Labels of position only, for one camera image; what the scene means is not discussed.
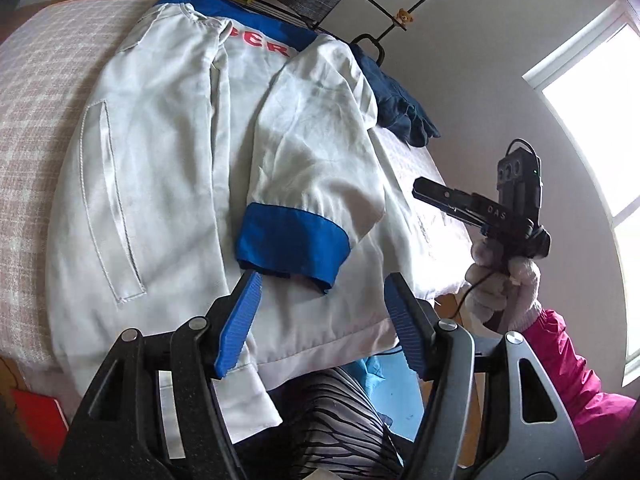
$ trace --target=gloved hand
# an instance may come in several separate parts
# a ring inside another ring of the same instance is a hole
[[[502,251],[496,240],[485,238],[474,243],[471,257],[475,263],[468,268],[465,279],[473,285],[484,278],[501,261]],[[540,269],[533,260],[522,256],[509,260],[508,268],[510,277],[496,272],[467,295],[465,305],[482,323],[508,307],[503,316],[509,323],[501,332],[524,332],[542,312],[538,302]]]

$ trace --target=pink jacket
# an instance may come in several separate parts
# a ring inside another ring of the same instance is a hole
[[[600,454],[628,418],[635,400],[600,391],[600,379],[587,368],[586,359],[575,354],[557,312],[543,310],[523,335],[556,387],[585,459]]]

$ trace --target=jacket pocket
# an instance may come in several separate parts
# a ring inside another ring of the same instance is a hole
[[[105,101],[90,105],[82,118],[80,180],[89,231],[104,275],[118,303],[132,300],[145,288],[127,235]]]
[[[127,34],[127,37],[122,41],[122,43],[116,50],[116,54],[122,52],[123,50],[138,46],[140,43],[142,43],[142,41],[145,39],[146,34],[149,32],[149,30],[151,30],[152,25],[160,17],[160,13],[166,6],[167,4],[162,4],[157,7],[151,7],[151,9],[148,10],[146,14],[138,20],[131,32]]]

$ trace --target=window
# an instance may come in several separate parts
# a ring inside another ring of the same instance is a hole
[[[640,370],[638,30],[615,4],[524,78],[572,138],[609,212],[625,282],[626,371]]]

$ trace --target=checkered blanket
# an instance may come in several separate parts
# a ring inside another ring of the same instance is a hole
[[[0,44],[0,353],[55,362],[47,227],[69,139],[100,70],[155,0],[71,0]]]

